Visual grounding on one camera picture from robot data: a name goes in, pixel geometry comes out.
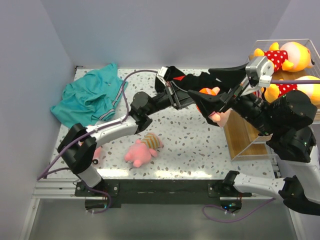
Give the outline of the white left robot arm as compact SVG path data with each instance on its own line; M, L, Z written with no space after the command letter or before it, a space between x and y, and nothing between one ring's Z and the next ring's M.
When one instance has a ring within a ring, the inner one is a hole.
M156 77L155 84L162 90L151 97L144 91L137 92L124 116L99 125L84 127L73 125L57 148L71 172L86 186L92 196L99 196L105 185L102 176L92 165L95 151L113 140L143 132L151 123L150 115L169 107L177 110L193 104L189 91L198 91L200 84L188 76L176 78Z

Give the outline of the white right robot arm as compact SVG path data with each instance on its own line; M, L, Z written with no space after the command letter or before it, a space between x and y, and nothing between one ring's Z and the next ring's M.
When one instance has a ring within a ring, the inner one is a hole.
M317 107L300 90L291 90L271 103L254 95L272 83L270 63L248 63L210 69L213 78L200 79L188 88L189 96L207 122L217 125L214 114L233 110L263 136L267 145L293 169L294 176L279 180L230 171L218 189L227 196L252 193L281 199L289 209L306 215L320 213L320 156L311 124Z

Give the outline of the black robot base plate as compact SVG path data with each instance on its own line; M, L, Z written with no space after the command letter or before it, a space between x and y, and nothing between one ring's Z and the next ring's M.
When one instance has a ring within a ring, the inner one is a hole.
M219 204L220 198L251 197L228 187L222 180L208 179L105 179L97 189L89 190L84 183L76 184L76 197L85 197L86 209L112 208L122 205L209 205Z

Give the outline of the yellow polka-dot plush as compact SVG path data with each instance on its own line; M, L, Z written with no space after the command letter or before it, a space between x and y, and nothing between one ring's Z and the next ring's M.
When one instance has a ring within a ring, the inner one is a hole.
M280 83L272 83L269 87L265 88L263 92L264 99L271 103L275 101L278 97L281 97L287 94L290 91L301 91L305 93L311 100L311 102L320 107L320 79L312 76L305 75L299 78L296 78L295 81L316 81L316 83L310 84L301 84L301 83L283 83L284 79L280 79Z
M253 55L255 57L267 57L273 63L274 72L279 70L299 72L304 69L310 69L315 65L311 51L306 46L295 41L287 42L282 46L278 42L274 42L266 51L256 48Z

